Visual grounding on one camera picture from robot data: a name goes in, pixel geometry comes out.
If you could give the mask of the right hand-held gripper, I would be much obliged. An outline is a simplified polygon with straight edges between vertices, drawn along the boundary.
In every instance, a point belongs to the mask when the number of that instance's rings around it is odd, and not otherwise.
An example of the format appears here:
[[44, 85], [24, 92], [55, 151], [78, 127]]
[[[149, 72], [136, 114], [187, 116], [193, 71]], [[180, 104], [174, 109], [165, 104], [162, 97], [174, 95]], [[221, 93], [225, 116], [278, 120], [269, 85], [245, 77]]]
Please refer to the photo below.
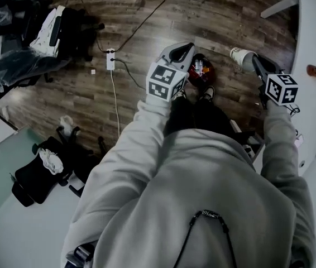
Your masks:
[[253, 55], [252, 65], [262, 80], [262, 93], [278, 106], [295, 103], [299, 86], [289, 74], [283, 74], [282, 68], [263, 55]]

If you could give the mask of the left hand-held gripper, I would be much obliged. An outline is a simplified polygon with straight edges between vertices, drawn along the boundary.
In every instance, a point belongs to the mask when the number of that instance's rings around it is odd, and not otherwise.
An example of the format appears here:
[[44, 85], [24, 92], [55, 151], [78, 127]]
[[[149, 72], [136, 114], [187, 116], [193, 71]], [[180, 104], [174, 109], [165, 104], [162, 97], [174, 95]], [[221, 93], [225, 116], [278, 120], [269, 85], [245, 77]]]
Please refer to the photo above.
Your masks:
[[189, 67], [195, 55], [192, 42], [180, 42], [163, 49], [151, 63], [146, 77], [146, 93], [169, 102], [181, 91], [188, 79]]

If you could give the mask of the white paper cup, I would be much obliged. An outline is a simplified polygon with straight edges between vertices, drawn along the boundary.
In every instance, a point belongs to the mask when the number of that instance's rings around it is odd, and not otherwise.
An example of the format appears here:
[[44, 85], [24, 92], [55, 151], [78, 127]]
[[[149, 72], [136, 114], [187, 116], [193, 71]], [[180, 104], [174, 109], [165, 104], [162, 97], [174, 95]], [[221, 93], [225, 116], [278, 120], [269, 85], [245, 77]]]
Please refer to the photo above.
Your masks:
[[241, 49], [234, 47], [230, 51], [230, 57], [235, 61], [238, 66], [246, 72], [254, 72], [255, 67], [252, 62], [252, 58], [258, 56], [254, 51]]

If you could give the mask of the black trash bin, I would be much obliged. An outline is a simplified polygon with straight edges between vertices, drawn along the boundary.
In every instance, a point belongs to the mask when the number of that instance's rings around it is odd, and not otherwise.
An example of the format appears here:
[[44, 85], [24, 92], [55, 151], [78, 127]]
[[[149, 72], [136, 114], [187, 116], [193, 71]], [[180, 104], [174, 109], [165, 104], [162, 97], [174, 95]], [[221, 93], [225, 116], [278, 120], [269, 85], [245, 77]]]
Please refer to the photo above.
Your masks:
[[206, 66], [208, 69], [208, 72], [206, 73], [206, 78], [205, 79], [190, 79], [188, 77], [188, 81], [195, 87], [199, 88], [199, 89], [204, 89], [207, 86], [210, 86], [214, 83], [215, 79], [216, 79], [216, 73], [215, 73], [215, 69], [212, 65], [212, 63], [210, 62], [209, 59], [207, 59], [203, 54], [195, 54], [193, 57], [192, 62], [195, 60], [203, 60], [204, 66]]

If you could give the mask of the person's right forearm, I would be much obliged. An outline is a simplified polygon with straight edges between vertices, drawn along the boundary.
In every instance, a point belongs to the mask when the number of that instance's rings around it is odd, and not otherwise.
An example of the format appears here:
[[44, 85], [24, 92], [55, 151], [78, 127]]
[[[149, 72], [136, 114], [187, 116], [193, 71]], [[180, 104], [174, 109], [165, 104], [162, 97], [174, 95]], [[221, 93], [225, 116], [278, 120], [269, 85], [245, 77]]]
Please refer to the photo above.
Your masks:
[[267, 102], [261, 175], [270, 182], [298, 175], [296, 132], [285, 107]]

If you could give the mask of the person's left shoe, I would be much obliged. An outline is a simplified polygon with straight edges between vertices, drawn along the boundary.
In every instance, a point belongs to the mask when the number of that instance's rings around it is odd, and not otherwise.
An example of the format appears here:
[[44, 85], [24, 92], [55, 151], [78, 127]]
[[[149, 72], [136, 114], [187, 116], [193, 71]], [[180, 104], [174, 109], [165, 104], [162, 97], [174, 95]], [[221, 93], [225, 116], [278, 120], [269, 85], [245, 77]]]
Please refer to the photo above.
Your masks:
[[172, 102], [183, 101], [186, 99], [187, 99], [186, 92], [184, 89], [182, 89], [179, 92], [177, 92], [177, 94], [173, 97]]

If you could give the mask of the person's shoe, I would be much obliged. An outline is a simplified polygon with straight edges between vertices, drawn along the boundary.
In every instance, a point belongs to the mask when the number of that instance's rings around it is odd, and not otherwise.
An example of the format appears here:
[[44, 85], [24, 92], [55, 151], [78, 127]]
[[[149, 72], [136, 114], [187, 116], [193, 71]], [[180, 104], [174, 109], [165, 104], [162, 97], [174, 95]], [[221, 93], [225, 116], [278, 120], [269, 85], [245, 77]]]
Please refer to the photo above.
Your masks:
[[177, 92], [177, 94], [173, 97], [172, 102], [183, 101], [186, 99], [187, 99], [186, 92], [184, 89], [182, 89], [179, 92]]
[[208, 102], [213, 102], [215, 94], [216, 94], [215, 88], [210, 85], [210, 86], [206, 87], [202, 96], [199, 99], [206, 100]]

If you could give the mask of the person's right shoe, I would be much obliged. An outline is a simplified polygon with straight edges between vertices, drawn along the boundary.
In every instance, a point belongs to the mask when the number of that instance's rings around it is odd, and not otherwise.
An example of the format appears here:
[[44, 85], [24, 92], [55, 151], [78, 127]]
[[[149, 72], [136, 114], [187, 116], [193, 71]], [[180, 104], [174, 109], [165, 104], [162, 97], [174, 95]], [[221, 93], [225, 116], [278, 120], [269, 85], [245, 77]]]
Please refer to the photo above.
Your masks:
[[208, 102], [213, 102], [215, 94], [216, 94], [215, 88], [210, 85], [210, 86], [206, 87], [202, 96], [199, 99], [206, 100]]

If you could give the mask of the person's black trouser legs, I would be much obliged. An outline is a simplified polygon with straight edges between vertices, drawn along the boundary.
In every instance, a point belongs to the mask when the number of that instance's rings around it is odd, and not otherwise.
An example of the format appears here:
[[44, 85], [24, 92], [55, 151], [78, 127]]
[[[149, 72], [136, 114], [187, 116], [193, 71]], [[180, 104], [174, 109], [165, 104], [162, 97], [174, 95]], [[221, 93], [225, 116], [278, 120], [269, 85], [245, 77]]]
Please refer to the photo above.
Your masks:
[[192, 104], [181, 96], [171, 102], [171, 112], [164, 128], [164, 136], [187, 129], [207, 130], [228, 137], [234, 135], [229, 118], [213, 102], [202, 98]]

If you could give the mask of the white desk leg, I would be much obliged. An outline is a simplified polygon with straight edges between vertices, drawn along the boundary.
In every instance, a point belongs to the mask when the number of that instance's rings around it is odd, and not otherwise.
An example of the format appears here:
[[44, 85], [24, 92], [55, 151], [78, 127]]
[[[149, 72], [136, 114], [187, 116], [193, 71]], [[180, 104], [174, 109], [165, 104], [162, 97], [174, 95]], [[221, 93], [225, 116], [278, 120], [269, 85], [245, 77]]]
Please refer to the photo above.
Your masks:
[[272, 5], [271, 7], [265, 9], [260, 13], [260, 17], [266, 19], [278, 12], [281, 12], [287, 8], [295, 6], [299, 3], [299, 0], [282, 0], [277, 2], [276, 4]]

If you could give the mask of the white power strip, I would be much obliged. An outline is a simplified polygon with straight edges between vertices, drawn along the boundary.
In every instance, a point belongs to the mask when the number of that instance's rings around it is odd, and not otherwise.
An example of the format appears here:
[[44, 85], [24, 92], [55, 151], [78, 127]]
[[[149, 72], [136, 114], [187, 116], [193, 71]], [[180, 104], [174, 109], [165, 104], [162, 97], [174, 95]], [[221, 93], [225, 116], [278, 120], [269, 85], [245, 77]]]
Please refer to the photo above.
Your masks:
[[113, 71], [115, 69], [115, 49], [110, 48], [106, 50], [106, 67], [107, 70]]

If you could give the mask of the white crumpled cloth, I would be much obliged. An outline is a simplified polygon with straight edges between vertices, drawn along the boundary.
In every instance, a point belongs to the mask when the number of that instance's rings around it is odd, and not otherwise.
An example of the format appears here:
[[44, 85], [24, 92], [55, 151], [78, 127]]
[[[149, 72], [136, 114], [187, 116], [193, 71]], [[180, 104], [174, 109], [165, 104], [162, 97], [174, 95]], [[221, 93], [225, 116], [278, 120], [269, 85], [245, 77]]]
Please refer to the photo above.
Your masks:
[[65, 136], [70, 136], [73, 129], [74, 129], [74, 123], [73, 119], [66, 115], [60, 117], [60, 127], [62, 128], [63, 134]]
[[52, 175], [60, 174], [64, 170], [63, 162], [57, 154], [48, 149], [40, 149], [39, 156], [42, 160], [43, 166], [48, 169]]

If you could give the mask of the white garment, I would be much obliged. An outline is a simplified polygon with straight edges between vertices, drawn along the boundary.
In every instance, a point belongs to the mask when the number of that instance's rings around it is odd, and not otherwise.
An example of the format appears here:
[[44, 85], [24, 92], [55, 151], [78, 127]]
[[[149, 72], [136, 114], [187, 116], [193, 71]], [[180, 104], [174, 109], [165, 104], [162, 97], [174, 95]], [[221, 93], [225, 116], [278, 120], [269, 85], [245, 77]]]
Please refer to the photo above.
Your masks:
[[60, 39], [56, 34], [60, 30], [59, 26], [64, 9], [64, 6], [58, 6], [48, 14], [37, 34], [37, 38], [30, 43], [32, 49], [45, 56], [57, 57]]

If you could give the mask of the person's light hoodie torso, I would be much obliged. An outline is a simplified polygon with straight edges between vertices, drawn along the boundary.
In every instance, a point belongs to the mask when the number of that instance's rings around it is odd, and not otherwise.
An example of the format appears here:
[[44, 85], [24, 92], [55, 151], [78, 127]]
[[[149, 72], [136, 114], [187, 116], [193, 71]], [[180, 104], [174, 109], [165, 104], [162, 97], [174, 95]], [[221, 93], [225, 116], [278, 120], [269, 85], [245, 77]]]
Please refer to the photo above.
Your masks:
[[65, 254], [98, 241], [93, 268], [312, 268], [313, 210], [299, 175], [270, 182], [229, 137], [164, 138], [157, 174], [134, 171], [125, 131], [86, 183]]

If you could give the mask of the black waist pack device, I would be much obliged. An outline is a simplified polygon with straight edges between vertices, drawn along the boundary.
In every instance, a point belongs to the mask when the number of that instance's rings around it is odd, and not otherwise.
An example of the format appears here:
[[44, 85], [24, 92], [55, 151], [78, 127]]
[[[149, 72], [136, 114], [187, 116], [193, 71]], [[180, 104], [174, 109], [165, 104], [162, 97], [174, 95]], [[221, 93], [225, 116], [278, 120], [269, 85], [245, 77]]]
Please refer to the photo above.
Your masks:
[[82, 244], [66, 253], [64, 268], [93, 268], [93, 256], [97, 242]]

